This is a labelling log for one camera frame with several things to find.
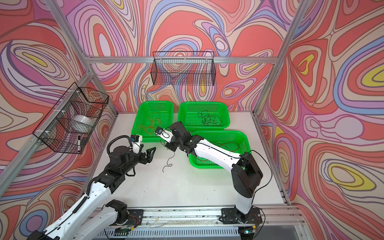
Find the green basket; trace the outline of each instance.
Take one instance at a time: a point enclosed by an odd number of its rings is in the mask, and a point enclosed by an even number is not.
[[[203,124],[202,114],[210,116],[218,116],[221,123],[209,123],[208,126]],[[219,102],[184,102],[180,104],[177,121],[181,121],[189,132],[199,130],[223,130],[229,126],[228,107],[224,103]]]
[[[193,135],[199,135],[204,137],[207,141],[218,145],[225,144],[227,147],[221,147],[225,150],[230,150],[231,152],[236,152],[243,154],[244,152],[251,151],[249,147],[249,142],[247,136],[240,131],[227,131],[227,130],[217,130],[217,131],[196,131]],[[222,168],[221,166],[213,163],[209,160],[205,161],[205,158],[195,157],[192,154],[189,155],[189,162],[192,166],[197,168]]]
[[[158,126],[169,127],[173,120],[173,103],[170,101],[143,102],[137,111],[132,134],[142,135],[143,142],[160,142],[161,137],[155,136]]]

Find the colorful wall panel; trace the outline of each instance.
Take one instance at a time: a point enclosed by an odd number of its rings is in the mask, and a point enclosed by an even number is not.
[[[0,3],[0,173],[84,74],[42,1]]]
[[[107,107],[83,153],[42,145],[0,198],[0,239],[24,240],[42,231],[77,200],[114,116]]]
[[[137,111],[142,102],[152,100],[171,101],[175,111],[186,101],[219,101],[230,111],[251,111],[271,67],[231,63],[226,75],[216,73],[215,86],[159,86],[152,84],[151,64],[93,64],[118,112]]]
[[[216,56],[258,56],[261,51],[276,56],[298,5],[298,0],[59,2],[90,56],[208,49]]]
[[[2,1],[0,23],[2,171],[85,71],[43,1]],[[0,198],[0,239],[26,239],[76,201],[113,118],[107,108],[82,155],[36,151]]]
[[[384,239],[384,2],[315,0],[258,119],[314,239]]]

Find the black wire basket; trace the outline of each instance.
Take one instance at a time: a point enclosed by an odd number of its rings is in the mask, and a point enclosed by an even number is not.
[[[48,127],[39,131],[38,126],[33,134],[54,152],[81,154],[108,100],[96,89],[77,87]]]
[[[156,51],[153,58],[153,85],[215,85],[212,51]]]

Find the white table surface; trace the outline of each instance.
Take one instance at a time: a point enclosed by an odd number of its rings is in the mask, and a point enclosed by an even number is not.
[[[248,137],[251,149],[258,151],[265,159],[266,154],[250,113],[229,113],[231,124],[226,130],[238,130]],[[108,142],[120,135],[131,135],[136,114],[119,114],[109,136]],[[127,139],[119,139],[111,146],[111,151],[121,145],[128,145]],[[181,206],[217,206],[235,205],[237,192],[233,188],[231,174],[224,169],[198,169],[192,167],[187,155],[177,149],[175,156],[169,160],[172,167],[163,167],[173,152],[160,143],[144,143],[143,151],[156,147],[153,161],[138,164],[136,176],[126,177],[125,181],[103,204],[112,199],[125,202],[128,207],[181,207]],[[259,187],[264,186],[271,172],[266,163],[253,154],[264,177]],[[94,176],[99,175],[109,163],[106,148],[97,165]],[[257,192],[253,204],[282,204],[280,190],[273,177],[268,186]]]

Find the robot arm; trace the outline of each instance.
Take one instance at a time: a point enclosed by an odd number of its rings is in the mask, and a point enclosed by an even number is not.
[[[112,143],[121,138],[128,138],[130,146],[118,146],[113,152],[110,152]],[[134,169],[138,163],[147,164],[152,161],[156,148],[148,149],[145,154],[141,152],[143,145],[140,143],[138,135],[132,135],[131,137],[123,135],[113,139],[107,146],[110,162],[102,173],[90,181],[86,193],[43,232],[34,231],[27,239],[61,240],[81,237],[81,239],[89,239],[85,233],[89,234],[95,227],[99,230],[113,223],[125,223],[128,219],[127,205],[112,200],[106,204],[103,212],[80,228],[89,215],[120,186],[125,180],[125,175],[131,169]]]
[[[245,152],[238,154],[227,151],[210,143],[198,135],[191,135],[181,122],[175,122],[169,127],[170,131],[158,127],[155,135],[163,138],[166,147],[172,151],[177,148],[187,154],[206,158],[231,173],[233,186],[238,192],[236,209],[239,218],[245,219],[252,207],[253,193],[260,184],[263,173],[253,156]]]

